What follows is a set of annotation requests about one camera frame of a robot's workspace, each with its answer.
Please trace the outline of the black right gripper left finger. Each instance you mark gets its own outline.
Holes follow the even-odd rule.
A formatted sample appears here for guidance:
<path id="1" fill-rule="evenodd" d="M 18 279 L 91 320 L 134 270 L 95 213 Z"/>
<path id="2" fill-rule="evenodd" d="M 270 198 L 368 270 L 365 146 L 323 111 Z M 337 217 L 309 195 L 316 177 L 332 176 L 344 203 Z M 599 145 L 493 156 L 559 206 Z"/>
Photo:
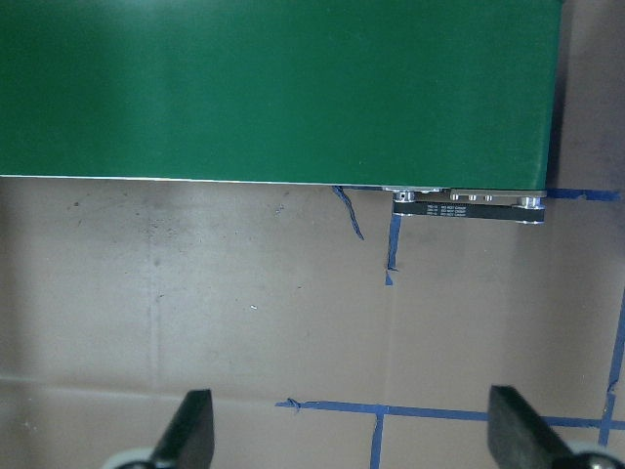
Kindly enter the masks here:
<path id="1" fill-rule="evenodd" d="M 214 411 L 210 389 L 185 395 L 149 457 L 151 468 L 211 467 L 214 456 Z"/>

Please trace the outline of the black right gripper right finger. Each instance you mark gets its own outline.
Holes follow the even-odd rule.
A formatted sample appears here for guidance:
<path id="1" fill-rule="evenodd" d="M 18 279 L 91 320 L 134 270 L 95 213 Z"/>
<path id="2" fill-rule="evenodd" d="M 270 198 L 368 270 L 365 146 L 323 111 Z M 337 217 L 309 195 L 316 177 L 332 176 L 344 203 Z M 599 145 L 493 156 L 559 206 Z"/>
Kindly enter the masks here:
<path id="1" fill-rule="evenodd" d="M 571 449 L 512 386 L 488 394 L 487 447 L 498 468 L 555 468 Z"/>

